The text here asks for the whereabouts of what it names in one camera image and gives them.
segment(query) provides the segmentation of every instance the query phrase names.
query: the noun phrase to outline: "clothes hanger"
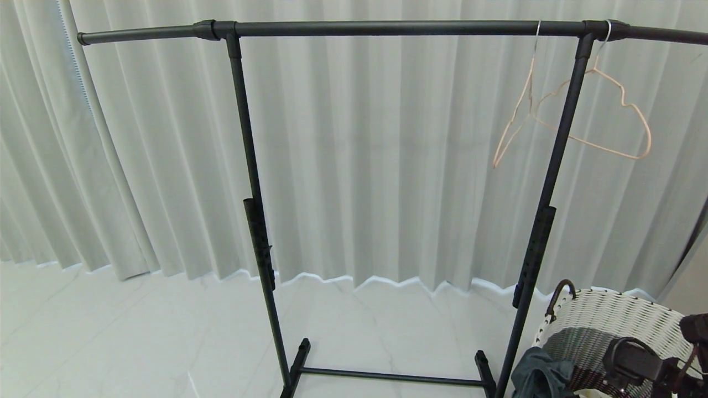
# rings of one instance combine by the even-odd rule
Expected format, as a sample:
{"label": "clothes hanger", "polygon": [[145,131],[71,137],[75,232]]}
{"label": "clothes hanger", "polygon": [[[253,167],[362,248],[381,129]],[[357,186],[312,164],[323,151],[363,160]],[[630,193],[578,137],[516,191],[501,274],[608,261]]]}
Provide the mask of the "clothes hanger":
{"label": "clothes hanger", "polygon": [[[602,147],[598,144],[594,144],[592,142],[583,140],[582,138],[575,137],[573,135],[569,135],[568,138],[572,138],[575,141],[582,142],[586,145],[590,145],[591,147],[601,149],[601,150],[609,152],[611,154],[620,155],[621,157],[626,157],[626,158],[633,159],[633,160],[639,160],[639,159],[642,159],[642,158],[646,157],[647,155],[649,155],[649,151],[651,151],[651,129],[649,128],[649,124],[646,122],[646,118],[644,117],[644,114],[641,112],[641,110],[639,110],[639,107],[636,106],[636,104],[624,102],[624,95],[626,94],[624,86],[621,83],[619,83],[615,78],[611,77],[610,75],[608,75],[605,72],[598,69],[598,61],[600,59],[600,53],[603,51],[603,47],[605,46],[605,43],[607,43],[607,40],[610,38],[610,33],[612,32],[612,22],[610,22],[609,19],[607,19],[606,21],[607,21],[607,36],[605,37],[605,40],[603,41],[603,43],[600,45],[600,49],[598,49],[598,53],[595,56],[595,64],[593,65],[593,68],[587,70],[585,72],[585,74],[591,74],[591,73],[598,74],[602,78],[605,78],[606,80],[611,81],[615,86],[617,86],[619,88],[619,90],[621,92],[620,105],[622,105],[623,108],[632,108],[634,110],[634,112],[636,113],[636,115],[639,116],[639,120],[641,121],[641,124],[644,126],[644,133],[646,134],[646,148],[644,149],[644,152],[642,154],[640,154],[639,156],[634,156],[631,154],[625,154],[624,152],[619,152],[619,151],[615,151],[613,149]],[[561,89],[569,82],[570,82],[570,80],[564,81],[563,83],[561,83],[560,86],[558,86],[556,91],[553,91],[553,92],[548,93],[545,96],[543,96],[541,98],[541,101],[538,101],[538,105],[536,106],[536,111],[532,115],[532,117],[538,123],[548,127],[549,129],[551,129],[553,131],[558,131],[558,129],[556,127],[553,127],[550,124],[544,122],[543,120],[540,120],[538,118],[538,109],[541,106],[541,104],[543,103],[543,101],[545,101],[546,98],[549,98],[551,96],[557,96],[560,93]]]}
{"label": "clothes hanger", "polygon": [[[524,126],[526,123],[526,120],[531,116],[533,118],[536,118],[535,115],[532,114],[533,111],[533,64],[536,60],[536,49],[538,48],[538,33],[541,31],[541,21],[538,21],[538,26],[536,27],[536,41],[534,42],[533,45],[533,56],[531,56],[531,65],[529,66],[529,73],[528,76],[526,77],[526,83],[524,83],[524,89],[521,91],[521,95],[519,96],[519,101],[516,102],[516,107],[514,108],[514,112],[511,114],[511,119],[506,123],[506,127],[504,128],[504,132],[501,134],[501,138],[499,139],[499,143],[496,146],[496,152],[494,152],[494,159],[492,160],[492,167],[496,168],[499,162],[501,161],[501,158],[504,156],[504,152],[506,152],[507,148],[509,148],[509,144],[511,144],[511,141],[516,137],[516,135],[521,131],[521,128]],[[502,144],[504,143],[504,138],[506,137],[506,134],[509,132],[509,128],[511,125],[514,123],[514,120],[516,120],[516,113],[519,111],[519,106],[521,106],[521,101],[524,99],[524,94],[526,94],[526,89],[528,89],[529,93],[529,112],[526,114],[526,117],[524,120],[521,122],[519,127],[514,130],[514,132],[511,134],[511,137],[509,137],[509,140],[506,142],[504,145],[504,148],[502,149]]]}

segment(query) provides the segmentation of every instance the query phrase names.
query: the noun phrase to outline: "curtain fold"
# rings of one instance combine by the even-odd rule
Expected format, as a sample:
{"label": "curtain fold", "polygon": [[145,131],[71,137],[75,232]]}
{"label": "curtain fold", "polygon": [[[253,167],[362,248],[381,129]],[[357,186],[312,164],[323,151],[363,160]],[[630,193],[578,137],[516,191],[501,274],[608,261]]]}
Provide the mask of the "curtain fold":
{"label": "curtain fold", "polygon": [[[157,270],[188,278],[209,272],[225,278],[239,269],[257,274],[242,205],[251,196],[244,148],[223,42],[81,47],[77,29],[211,18],[616,18],[704,30],[708,16],[708,4],[695,1],[38,4],[1,5],[10,21],[2,40],[13,43],[2,57],[9,92],[2,99],[2,161],[10,164],[9,177],[5,170],[2,176],[3,219],[10,215],[0,225],[3,252],[89,269],[111,263],[119,278]],[[69,42],[45,39],[52,29],[66,29]],[[356,283],[372,275],[419,277],[430,288],[443,281],[467,288],[472,278],[515,283],[554,133],[528,123],[496,169],[491,155],[523,87],[534,41],[242,39],[281,280],[310,272],[351,275]],[[569,77],[575,46],[572,38],[539,39],[534,98]],[[638,40],[604,46],[600,68],[644,111],[652,153],[631,161],[569,142],[552,200],[558,213],[542,291],[570,278],[656,295],[668,282],[708,197],[704,52]],[[616,87],[588,75],[571,134],[641,151],[641,124],[619,104]],[[557,124],[562,105],[562,96],[550,98],[539,115]]]}

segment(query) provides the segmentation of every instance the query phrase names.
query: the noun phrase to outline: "wicker basket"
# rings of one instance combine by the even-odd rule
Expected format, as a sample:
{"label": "wicker basket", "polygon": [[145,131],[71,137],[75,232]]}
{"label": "wicker basket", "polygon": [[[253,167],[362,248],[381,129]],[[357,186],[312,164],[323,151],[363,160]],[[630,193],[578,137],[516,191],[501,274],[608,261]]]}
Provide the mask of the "wicker basket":
{"label": "wicker basket", "polygon": [[[534,346],[542,347],[553,360],[573,363],[569,386],[573,391],[595,389],[616,398],[649,398],[649,381],[641,386],[630,385],[624,392],[603,383],[605,350],[611,340],[631,336],[648,344],[662,359],[676,357],[686,361],[693,346],[679,329],[682,317],[676,311],[638,297],[611,290],[576,290],[570,280],[562,280],[551,298]],[[689,368],[688,374],[701,375],[695,368]]]}

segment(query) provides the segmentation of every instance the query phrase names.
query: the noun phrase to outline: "pink wire hanger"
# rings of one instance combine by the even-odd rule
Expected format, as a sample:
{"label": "pink wire hanger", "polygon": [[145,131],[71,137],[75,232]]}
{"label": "pink wire hanger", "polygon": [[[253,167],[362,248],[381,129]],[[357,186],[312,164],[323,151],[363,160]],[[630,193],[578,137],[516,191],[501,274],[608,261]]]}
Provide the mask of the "pink wire hanger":
{"label": "pink wire hanger", "polygon": [[[643,152],[642,154],[640,154],[639,156],[634,156],[634,155],[631,155],[631,154],[625,154],[624,152],[619,152],[619,151],[615,151],[615,150],[613,150],[613,149],[609,149],[609,148],[606,148],[606,147],[602,147],[602,146],[600,146],[600,145],[598,145],[598,144],[595,144],[595,143],[586,141],[586,140],[584,140],[584,139],[582,139],[582,138],[580,138],[580,137],[575,137],[575,136],[573,136],[573,135],[569,135],[569,138],[572,138],[572,139],[575,140],[575,141],[582,142],[582,143],[584,143],[584,144],[590,145],[591,147],[595,147],[595,148],[601,149],[601,150],[603,150],[603,151],[609,152],[609,153],[611,153],[611,154],[620,155],[621,157],[626,157],[626,158],[628,158],[628,159],[638,160],[638,159],[642,159],[642,158],[646,157],[647,155],[649,155],[649,152],[651,151],[651,129],[649,128],[649,124],[647,123],[646,118],[644,117],[644,114],[641,112],[641,110],[639,110],[639,107],[636,106],[636,104],[634,104],[634,103],[626,103],[626,102],[624,101],[624,97],[625,97],[625,94],[626,94],[626,90],[625,90],[624,86],[623,86],[621,83],[619,83],[615,78],[611,77],[610,75],[608,75],[608,74],[606,74],[605,72],[603,72],[603,71],[601,71],[601,70],[598,69],[598,61],[599,61],[599,59],[600,59],[600,53],[602,52],[602,49],[603,49],[603,47],[605,46],[605,43],[607,42],[607,39],[610,37],[610,33],[611,33],[611,32],[612,32],[612,23],[608,20],[608,21],[607,21],[607,36],[606,36],[605,40],[603,41],[603,43],[600,45],[600,49],[598,50],[598,53],[597,53],[597,55],[595,56],[595,64],[593,65],[592,69],[587,70],[587,71],[585,72],[585,74],[590,74],[590,73],[598,74],[598,75],[600,75],[602,78],[607,79],[607,80],[609,80],[610,82],[612,82],[615,86],[617,86],[617,87],[620,89],[620,92],[621,92],[621,97],[620,97],[620,101],[621,101],[621,102],[620,102],[620,104],[622,105],[623,108],[632,108],[632,109],[634,110],[634,112],[636,113],[636,115],[639,116],[639,120],[641,121],[641,124],[644,126],[644,133],[646,134],[646,148],[644,149],[644,152]],[[535,46],[534,46],[534,55],[533,55],[533,58],[531,59],[531,66],[530,66],[530,69],[529,69],[529,75],[528,75],[528,78],[527,78],[527,84],[526,84],[526,86],[524,86],[524,91],[521,93],[521,98],[523,98],[523,95],[524,95],[524,93],[525,93],[526,87],[527,87],[527,86],[530,86],[530,82],[531,82],[531,80],[532,80],[532,75],[533,75],[533,64],[534,64],[534,58],[535,58],[535,57],[536,57],[536,51],[535,51]],[[561,84],[558,86],[558,88],[557,88],[555,91],[553,91],[553,92],[551,92],[551,93],[548,93],[548,94],[546,94],[545,96],[543,96],[543,97],[541,98],[541,100],[539,101],[538,105],[536,106],[536,111],[535,111],[535,112],[532,112],[532,107],[533,107],[533,104],[532,104],[532,102],[531,102],[532,96],[531,96],[531,93],[529,93],[529,100],[530,100],[530,102],[531,102],[531,103],[529,104],[529,109],[530,109],[530,112],[532,112],[532,113],[530,114],[530,116],[531,116],[533,119],[535,119],[538,123],[542,124],[543,126],[548,127],[550,130],[557,131],[558,129],[556,129],[555,127],[551,126],[550,124],[548,124],[548,123],[546,123],[545,121],[540,120],[540,119],[538,118],[538,109],[539,109],[539,107],[541,106],[541,103],[543,103],[543,101],[546,100],[546,98],[549,98],[550,96],[557,96],[557,95],[560,93],[560,91],[561,91],[561,89],[563,88],[563,86],[565,86],[565,85],[568,84],[569,82],[570,82],[570,80],[564,81],[563,83],[561,83]],[[506,136],[506,133],[507,133],[507,130],[508,130],[509,126],[511,126],[511,124],[512,124],[513,121],[514,121],[514,118],[515,118],[515,116],[516,116],[516,111],[517,111],[518,106],[519,106],[519,104],[520,104],[520,102],[521,102],[521,98],[520,98],[520,100],[519,100],[519,103],[517,103],[517,107],[516,107],[516,109],[514,110],[514,114],[512,115],[511,120],[510,120],[509,123],[507,124],[507,128],[504,130],[504,133],[503,133],[502,136],[501,136],[501,140],[500,140],[500,142],[499,142],[499,145],[497,146],[497,152],[494,154],[494,161],[493,161],[493,163],[492,163],[492,164],[493,164],[493,167],[497,167],[497,165],[498,165],[499,162],[501,161],[501,157],[504,155],[504,152],[506,151],[506,148],[507,148],[507,147],[509,146],[509,144],[511,143],[511,140],[513,140],[514,136],[516,136],[516,133],[518,133],[518,131],[519,131],[519,130],[521,129],[521,127],[523,126],[523,123],[525,123],[526,119],[529,117],[529,115],[527,115],[527,117],[524,119],[524,122],[522,123],[522,125],[519,126],[519,128],[517,128],[517,130],[511,135],[511,137],[509,138],[509,140],[508,140],[507,143],[506,143],[506,146],[504,147],[504,149],[503,149],[503,150],[501,151],[501,153],[499,154],[499,148],[501,147],[501,143],[502,143],[502,141],[504,140],[504,137]]]}

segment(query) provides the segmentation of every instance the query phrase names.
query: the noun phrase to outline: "white marble floor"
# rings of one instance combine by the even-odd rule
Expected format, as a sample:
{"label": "white marble floor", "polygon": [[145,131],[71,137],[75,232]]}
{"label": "white marble floor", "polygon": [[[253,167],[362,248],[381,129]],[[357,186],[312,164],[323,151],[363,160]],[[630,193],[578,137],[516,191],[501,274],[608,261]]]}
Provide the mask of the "white marble floor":
{"label": "white marble floor", "polygon": [[[245,273],[143,275],[118,282],[4,263],[2,397],[279,397],[278,362],[260,282]],[[478,378],[480,348],[498,377],[513,322],[511,290],[473,283],[470,293],[416,281],[323,282],[302,275],[275,296],[288,360],[303,337],[307,365]],[[532,305],[521,351],[546,298]],[[481,389],[305,375],[297,397],[483,397]]]}

